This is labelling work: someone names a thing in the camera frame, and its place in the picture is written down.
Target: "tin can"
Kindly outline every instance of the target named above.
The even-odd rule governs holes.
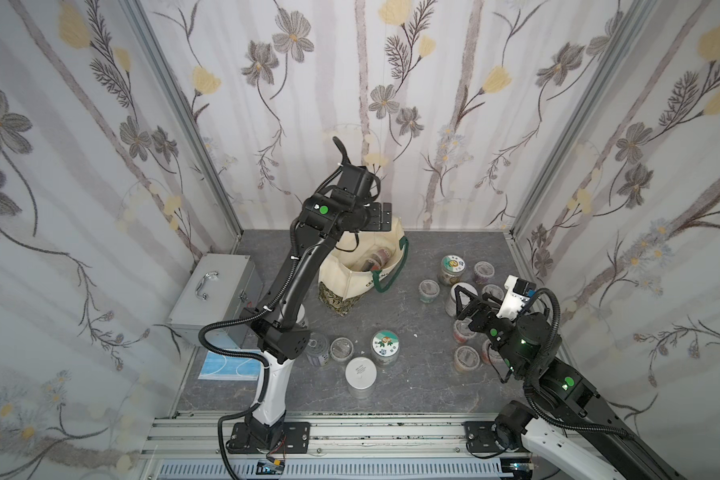
[[[418,284],[418,299],[424,303],[432,303],[440,294],[440,285],[434,280],[424,280]]]
[[[458,255],[446,255],[440,260],[440,273],[438,274],[438,280],[443,285],[453,285],[461,281],[461,275],[464,274],[464,269],[467,268],[467,264]]]
[[[493,283],[489,283],[484,286],[480,294],[482,295],[483,293],[489,293],[498,298],[499,300],[504,299],[504,289],[501,288],[499,285],[495,285]]]
[[[477,332],[473,332],[469,329],[469,324],[472,323],[472,320],[466,319],[466,320],[456,320],[454,322],[454,338],[459,343],[466,343],[469,340],[472,340],[476,336],[478,336]]]
[[[328,363],[328,338],[320,332],[312,332],[309,334],[309,342],[304,349],[307,354],[309,363],[314,366],[324,366]]]
[[[474,288],[469,283],[460,282],[451,287],[451,293],[448,295],[448,298],[445,299],[445,312],[451,317],[456,317],[456,287],[462,286],[466,290],[469,290],[471,293],[477,295],[478,289]],[[467,306],[470,302],[470,298],[466,296],[465,294],[461,294],[461,307],[464,308]]]
[[[462,345],[454,352],[454,367],[459,373],[467,373],[480,367],[480,355],[470,346]]]
[[[400,356],[400,339],[389,330],[376,332],[371,341],[373,359],[381,368],[395,363]]]
[[[349,394],[358,399],[369,398],[376,383],[376,365],[364,356],[349,361],[344,371]]]
[[[472,278],[478,286],[485,285],[494,277],[496,269],[488,262],[477,262],[472,269]]]
[[[352,354],[355,353],[355,346],[352,341],[345,336],[341,336],[331,342],[331,358],[336,360],[337,363],[344,364],[352,359]]]

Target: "mounting plate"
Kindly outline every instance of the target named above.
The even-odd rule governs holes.
[[[307,453],[309,447],[309,422],[285,422],[282,426],[286,434],[286,444],[277,449],[275,454],[285,453]],[[226,443],[226,450],[230,454],[259,454],[259,448],[250,443],[248,426],[244,422],[238,422],[232,428],[232,437]]]
[[[464,434],[467,437],[467,450],[472,453],[497,453],[501,448],[496,444],[493,422],[464,422]],[[518,448],[512,453],[528,452]]]

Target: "jar label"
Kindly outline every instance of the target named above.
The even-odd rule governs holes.
[[[383,330],[373,337],[373,349],[380,356],[393,356],[400,348],[398,336]]]
[[[464,270],[465,263],[460,256],[446,255],[443,258],[443,268],[448,272],[458,273]]]

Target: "white jar lid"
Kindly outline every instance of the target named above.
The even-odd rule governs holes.
[[[358,356],[349,360],[344,375],[350,387],[364,390],[370,388],[376,381],[376,365],[371,359]]]
[[[459,282],[459,283],[454,284],[454,285],[451,287],[451,300],[452,300],[453,302],[456,301],[456,287],[457,287],[457,286],[462,286],[463,288],[465,288],[466,290],[470,291],[471,293],[474,293],[475,295],[478,294],[478,289],[474,288],[474,287],[473,287],[472,285],[470,285],[469,283]],[[470,298],[469,298],[468,296],[466,296],[465,294],[462,293],[462,294],[461,294],[461,305],[462,305],[462,306],[466,306],[466,305],[469,303],[469,301],[470,301]]]

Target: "jar lid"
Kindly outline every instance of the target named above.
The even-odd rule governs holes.
[[[456,349],[454,360],[465,370],[476,369],[480,366],[480,355],[478,355],[478,351],[466,345],[462,345]]]
[[[434,280],[424,280],[418,284],[418,289],[426,296],[436,296],[440,293],[440,285]]]
[[[338,360],[344,360],[355,349],[352,341],[345,336],[339,337],[331,343],[331,355]]]
[[[495,285],[493,283],[489,283],[486,286],[484,286],[482,293],[489,293],[489,294],[495,296],[496,298],[498,298],[499,300],[504,299],[504,289],[501,288],[499,285]]]
[[[451,300],[452,300],[453,302],[456,301],[456,287],[457,287],[457,286],[462,286],[463,288],[465,288],[466,290],[468,290],[468,291],[471,292],[471,293],[474,293],[475,295],[478,294],[478,289],[474,288],[474,287],[473,287],[472,285],[470,285],[469,283],[466,283],[466,282],[455,283],[455,284],[451,287]],[[466,306],[467,303],[469,303],[469,302],[470,302],[470,298],[469,298],[468,296],[466,296],[465,294],[462,293],[462,294],[461,294],[461,305],[462,305],[462,306]]]
[[[328,338],[320,332],[310,333],[305,350],[308,355],[322,355],[328,350]]]
[[[376,365],[364,356],[349,360],[344,371],[347,383],[355,389],[367,389],[376,381]]]
[[[488,262],[477,262],[474,264],[474,271],[480,276],[492,277],[496,273],[496,269]]]
[[[456,331],[459,332],[461,336],[472,338],[473,336],[477,335],[477,332],[473,332],[469,329],[469,324],[472,323],[471,320],[456,320],[456,323],[454,324],[454,327],[456,328]]]
[[[464,271],[466,265],[467,264],[464,263],[464,260],[462,260],[458,255],[446,255],[443,257],[442,267],[446,272],[458,274],[459,272]]]
[[[381,330],[373,336],[372,348],[378,356],[393,356],[400,350],[400,339],[389,330]]]

